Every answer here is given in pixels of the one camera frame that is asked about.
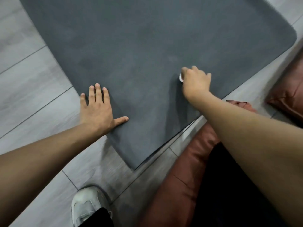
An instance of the right hand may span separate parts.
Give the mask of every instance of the right hand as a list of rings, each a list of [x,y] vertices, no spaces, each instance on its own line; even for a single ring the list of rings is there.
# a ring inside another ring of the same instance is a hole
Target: right hand
[[[209,86],[211,73],[207,75],[196,66],[191,69],[183,67],[181,70],[183,79],[183,94],[185,98],[194,106],[199,103],[199,98],[205,94],[210,94]]]

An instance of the brown cushion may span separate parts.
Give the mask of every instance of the brown cushion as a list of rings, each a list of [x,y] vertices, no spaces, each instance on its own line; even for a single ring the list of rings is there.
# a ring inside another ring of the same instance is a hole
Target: brown cushion
[[[303,51],[270,91],[267,102],[303,122]]]
[[[227,101],[256,112],[247,102]],[[208,156],[219,141],[207,122],[176,160],[140,220],[139,226],[190,225]]]

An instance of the gray mat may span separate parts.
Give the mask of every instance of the gray mat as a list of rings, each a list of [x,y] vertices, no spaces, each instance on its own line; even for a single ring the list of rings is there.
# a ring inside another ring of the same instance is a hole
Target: gray mat
[[[199,113],[184,99],[182,66],[211,72],[223,98],[290,48],[293,28],[263,0],[21,0],[78,93],[107,87],[108,138],[132,168]]]

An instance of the gray wooden floor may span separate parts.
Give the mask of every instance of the gray wooden floor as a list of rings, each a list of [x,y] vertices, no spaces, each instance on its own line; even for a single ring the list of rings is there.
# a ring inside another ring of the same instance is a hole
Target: gray wooden floor
[[[303,45],[303,0],[268,1],[297,31],[296,44],[226,98],[248,101],[259,113],[289,122],[263,100]],[[0,0],[0,95],[0,154],[78,123],[79,96],[19,0]],[[116,226],[133,226],[204,122],[199,118],[136,171],[102,137],[73,159],[12,226],[72,226],[73,195],[89,184],[108,194]]]

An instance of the foot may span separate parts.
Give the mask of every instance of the foot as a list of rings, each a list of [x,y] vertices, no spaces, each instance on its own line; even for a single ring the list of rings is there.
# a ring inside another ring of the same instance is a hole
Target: foot
[[[71,202],[73,225],[78,227],[101,207],[109,210],[107,199],[99,188],[91,186],[79,190]]]

